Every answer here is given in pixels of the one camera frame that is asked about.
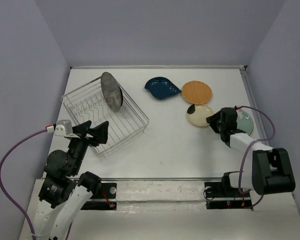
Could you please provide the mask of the cream plate with black spot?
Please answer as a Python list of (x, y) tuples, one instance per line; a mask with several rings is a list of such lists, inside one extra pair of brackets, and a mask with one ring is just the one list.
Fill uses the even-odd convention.
[(186, 111), (186, 119), (196, 127), (208, 127), (206, 118), (213, 114), (214, 111), (206, 104), (192, 104)]

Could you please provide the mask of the grey reindeer plate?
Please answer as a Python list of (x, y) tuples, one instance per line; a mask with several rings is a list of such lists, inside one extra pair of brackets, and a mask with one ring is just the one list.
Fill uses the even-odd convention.
[(103, 72), (100, 83), (104, 100), (109, 108), (113, 112), (119, 111), (123, 104), (123, 94), (117, 80), (109, 72)]

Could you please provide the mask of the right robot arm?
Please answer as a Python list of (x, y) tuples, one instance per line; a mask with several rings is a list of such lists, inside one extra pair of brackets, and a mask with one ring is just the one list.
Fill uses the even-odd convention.
[(229, 148), (243, 154), (239, 171), (226, 172), (226, 180), (220, 183), (225, 196), (239, 191), (245, 195), (254, 191), (260, 196), (291, 193), (296, 182), (288, 151), (263, 144), (263, 139), (254, 139), (238, 128), (238, 110), (242, 106), (224, 107), (206, 118), (212, 130)]

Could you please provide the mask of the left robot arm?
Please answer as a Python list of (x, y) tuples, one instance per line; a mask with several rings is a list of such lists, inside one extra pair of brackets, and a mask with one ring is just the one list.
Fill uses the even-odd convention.
[(109, 122), (92, 127), (90, 120), (72, 126), (59, 120), (46, 127), (48, 133), (69, 140), (67, 150), (52, 151), (45, 163), (45, 179), (38, 194), (38, 205), (30, 237), (34, 240), (64, 240), (74, 218), (87, 202), (100, 194), (102, 180), (92, 172), (77, 176), (88, 147), (108, 141)]

